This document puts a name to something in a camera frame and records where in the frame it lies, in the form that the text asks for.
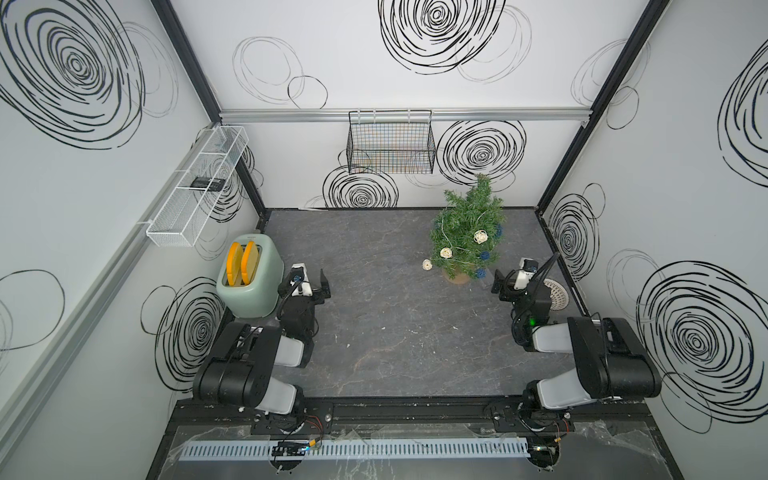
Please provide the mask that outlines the rattan ball string lights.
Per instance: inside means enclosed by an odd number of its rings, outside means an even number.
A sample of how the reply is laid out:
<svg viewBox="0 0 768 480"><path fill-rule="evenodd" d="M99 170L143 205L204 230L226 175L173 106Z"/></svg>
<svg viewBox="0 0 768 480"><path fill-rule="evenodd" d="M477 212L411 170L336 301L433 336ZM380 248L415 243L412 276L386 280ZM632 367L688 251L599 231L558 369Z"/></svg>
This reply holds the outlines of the rattan ball string lights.
<svg viewBox="0 0 768 480"><path fill-rule="evenodd" d="M450 279L460 275L484 278L499 259L497 247L503 235L503 223L500 209L444 209L430 231L431 264Z"/></svg>

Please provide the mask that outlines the small green christmas tree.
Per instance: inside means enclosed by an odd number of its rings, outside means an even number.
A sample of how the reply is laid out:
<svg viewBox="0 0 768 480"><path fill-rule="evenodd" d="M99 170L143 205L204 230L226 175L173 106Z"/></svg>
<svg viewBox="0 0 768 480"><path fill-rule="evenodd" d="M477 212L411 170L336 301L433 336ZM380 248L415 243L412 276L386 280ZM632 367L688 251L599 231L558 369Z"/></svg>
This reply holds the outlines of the small green christmas tree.
<svg viewBox="0 0 768 480"><path fill-rule="evenodd" d="M499 258L505 221L502 200L483 174L475 177L467 192L447 190L444 197L447 205L430 231L429 260L452 283L483 279Z"/></svg>

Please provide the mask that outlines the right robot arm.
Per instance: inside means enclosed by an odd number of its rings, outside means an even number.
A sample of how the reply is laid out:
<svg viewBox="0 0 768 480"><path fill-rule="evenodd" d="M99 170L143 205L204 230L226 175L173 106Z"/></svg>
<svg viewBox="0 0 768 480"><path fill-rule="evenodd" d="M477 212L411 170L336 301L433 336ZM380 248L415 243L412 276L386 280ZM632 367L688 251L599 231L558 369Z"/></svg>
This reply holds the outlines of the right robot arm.
<svg viewBox="0 0 768 480"><path fill-rule="evenodd" d="M660 395L662 376L638 336L623 318L569 317L552 323L552 288L547 275L559 260L540 265L524 259L508 273L494 272L492 292L511 304L513 340L528 352L568 354L574 367L527 384L518 417L542 430L546 414L566 414L606 400L644 400Z"/></svg>

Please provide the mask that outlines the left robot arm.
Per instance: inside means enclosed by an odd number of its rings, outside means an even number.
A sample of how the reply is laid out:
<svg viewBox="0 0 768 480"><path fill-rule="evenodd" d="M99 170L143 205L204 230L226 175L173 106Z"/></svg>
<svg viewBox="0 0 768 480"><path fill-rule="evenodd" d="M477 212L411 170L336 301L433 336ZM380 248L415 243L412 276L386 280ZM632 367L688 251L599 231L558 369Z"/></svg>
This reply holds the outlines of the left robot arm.
<svg viewBox="0 0 768 480"><path fill-rule="evenodd" d="M274 378L273 370L276 366L304 368L309 364L319 333L316 307L331 297L324 272L315 287L305 264L292 265L278 286L275 320L267 325L229 323L194 377L193 398L273 415L303 416L302 388Z"/></svg>

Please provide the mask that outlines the white perforated cup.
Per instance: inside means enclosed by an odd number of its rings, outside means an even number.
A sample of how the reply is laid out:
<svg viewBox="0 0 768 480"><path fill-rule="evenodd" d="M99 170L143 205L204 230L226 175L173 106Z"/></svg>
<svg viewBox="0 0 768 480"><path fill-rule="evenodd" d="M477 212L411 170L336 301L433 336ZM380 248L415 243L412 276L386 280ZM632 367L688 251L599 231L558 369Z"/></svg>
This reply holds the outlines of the white perforated cup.
<svg viewBox="0 0 768 480"><path fill-rule="evenodd" d="M550 291L552 311L562 311L569 305L569 294L567 289L554 279L546 278L544 285Z"/></svg>

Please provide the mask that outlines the mint green toaster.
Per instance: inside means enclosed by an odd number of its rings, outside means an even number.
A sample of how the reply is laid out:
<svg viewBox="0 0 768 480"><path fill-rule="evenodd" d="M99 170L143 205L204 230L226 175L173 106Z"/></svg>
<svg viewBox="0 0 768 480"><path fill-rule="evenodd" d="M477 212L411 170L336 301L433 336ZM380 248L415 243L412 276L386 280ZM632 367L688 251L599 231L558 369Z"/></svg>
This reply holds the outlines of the mint green toaster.
<svg viewBox="0 0 768 480"><path fill-rule="evenodd" d="M284 271L284 262L269 236L241 235L226 249L216 293L235 317L267 317L277 306Z"/></svg>

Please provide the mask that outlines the yellow toast slice right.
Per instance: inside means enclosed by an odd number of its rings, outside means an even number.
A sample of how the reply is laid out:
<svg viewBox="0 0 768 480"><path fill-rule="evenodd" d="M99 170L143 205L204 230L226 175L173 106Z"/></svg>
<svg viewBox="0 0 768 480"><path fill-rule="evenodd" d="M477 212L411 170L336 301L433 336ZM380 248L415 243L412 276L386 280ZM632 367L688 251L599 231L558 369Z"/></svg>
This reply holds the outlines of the yellow toast slice right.
<svg viewBox="0 0 768 480"><path fill-rule="evenodd" d="M252 283L260 260L259 248L255 242L249 241L241 259L241 278L243 285Z"/></svg>

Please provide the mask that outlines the yellow toast slice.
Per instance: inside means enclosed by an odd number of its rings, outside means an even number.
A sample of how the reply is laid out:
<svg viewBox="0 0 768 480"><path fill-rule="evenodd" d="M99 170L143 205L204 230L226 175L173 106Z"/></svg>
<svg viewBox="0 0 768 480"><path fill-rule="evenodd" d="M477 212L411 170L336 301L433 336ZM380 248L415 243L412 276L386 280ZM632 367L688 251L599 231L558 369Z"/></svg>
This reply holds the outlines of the yellow toast slice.
<svg viewBox="0 0 768 480"><path fill-rule="evenodd" d="M230 287L237 287L242 284L243 253L243 247L239 242L231 244L225 262L227 285Z"/></svg>
<svg viewBox="0 0 768 480"><path fill-rule="evenodd" d="M259 248L255 242L249 241L241 259L241 278L243 285L252 283L260 260Z"/></svg>

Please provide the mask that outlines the yellow toast slice left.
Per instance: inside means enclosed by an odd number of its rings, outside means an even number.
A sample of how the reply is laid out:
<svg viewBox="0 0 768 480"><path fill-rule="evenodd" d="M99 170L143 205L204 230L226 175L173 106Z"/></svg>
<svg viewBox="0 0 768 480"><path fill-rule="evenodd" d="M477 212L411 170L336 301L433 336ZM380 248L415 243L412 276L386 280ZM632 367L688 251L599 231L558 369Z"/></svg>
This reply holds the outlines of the yellow toast slice left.
<svg viewBox="0 0 768 480"><path fill-rule="evenodd" d="M237 287L242 284L243 253L243 247L239 242L231 244L225 262L227 285L230 287Z"/></svg>

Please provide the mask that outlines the small black object in shelf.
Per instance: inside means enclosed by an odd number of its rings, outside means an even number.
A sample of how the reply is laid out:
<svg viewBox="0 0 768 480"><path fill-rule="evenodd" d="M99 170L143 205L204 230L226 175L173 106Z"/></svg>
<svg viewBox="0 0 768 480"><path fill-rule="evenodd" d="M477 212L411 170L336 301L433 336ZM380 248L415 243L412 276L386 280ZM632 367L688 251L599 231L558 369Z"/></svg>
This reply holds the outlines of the small black object in shelf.
<svg viewBox="0 0 768 480"><path fill-rule="evenodd" d="M201 192L220 192L227 181L222 178L196 177L189 185L190 190Z"/></svg>

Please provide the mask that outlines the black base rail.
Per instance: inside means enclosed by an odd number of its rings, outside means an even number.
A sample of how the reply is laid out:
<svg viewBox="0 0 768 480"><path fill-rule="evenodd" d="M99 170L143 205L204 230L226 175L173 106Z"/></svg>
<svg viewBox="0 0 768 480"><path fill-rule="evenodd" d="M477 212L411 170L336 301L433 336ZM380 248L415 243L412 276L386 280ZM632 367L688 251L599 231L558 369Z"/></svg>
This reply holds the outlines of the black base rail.
<svg viewBox="0 0 768 480"><path fill-rule="evenodd" d="M248 433L279 434L300 426L330 434L350 425L481 423L501 432L525 430L535 423L564 429L565 423L598 420L644 421L651 417L642 401L598 402L566 410L545 410L519 395L427 397L309 397L296 413L268 414L253 407L222 406L181 400L164 433L182 427L241 427Z"/></svg>

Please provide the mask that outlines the white mesh wall shelf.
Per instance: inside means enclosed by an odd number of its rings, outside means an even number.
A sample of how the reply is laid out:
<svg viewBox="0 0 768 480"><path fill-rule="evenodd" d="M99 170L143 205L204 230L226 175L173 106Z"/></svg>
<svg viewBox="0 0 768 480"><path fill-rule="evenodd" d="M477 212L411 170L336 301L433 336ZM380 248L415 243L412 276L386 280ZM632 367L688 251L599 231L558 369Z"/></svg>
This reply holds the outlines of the white mesh wall shelf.
<svg viewBox="0 0 768 480"><path fill-rule="evenodd" d="M156 246L195 246L247 143L240 126L216 125L202 131L179 180L146 230Z"/></svg>

